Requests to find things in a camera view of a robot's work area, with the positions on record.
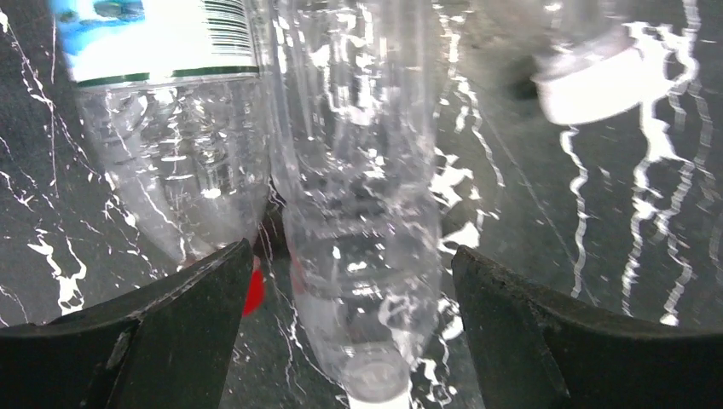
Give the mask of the clear unlabelled plastic bottle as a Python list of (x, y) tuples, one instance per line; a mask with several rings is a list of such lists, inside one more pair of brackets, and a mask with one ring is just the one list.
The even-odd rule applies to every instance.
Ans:
[(437, 326), (440, 210), (427, 1), (272, 1), (294, 304), (352, 408), (408, 408)]

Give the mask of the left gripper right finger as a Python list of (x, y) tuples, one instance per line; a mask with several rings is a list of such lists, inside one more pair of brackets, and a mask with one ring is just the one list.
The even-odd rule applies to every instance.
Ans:
[(452, 268), (486, 407), (721, 407), (719, 332), (594, 307), (465, 246)]

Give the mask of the red blue label clear bottle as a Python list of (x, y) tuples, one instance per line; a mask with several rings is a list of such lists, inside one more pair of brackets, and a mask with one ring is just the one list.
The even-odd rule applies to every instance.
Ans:
[(186, 267), (257, 237), (269, 110), (256, 1), (51, 1), (78, 113), (141, 231)]

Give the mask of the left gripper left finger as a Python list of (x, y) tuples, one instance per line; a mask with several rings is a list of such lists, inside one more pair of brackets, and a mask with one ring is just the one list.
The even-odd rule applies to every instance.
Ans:
[(218, 407), (252, 267), (241, 240), (112, 300), (2, 329), (2, 407)]

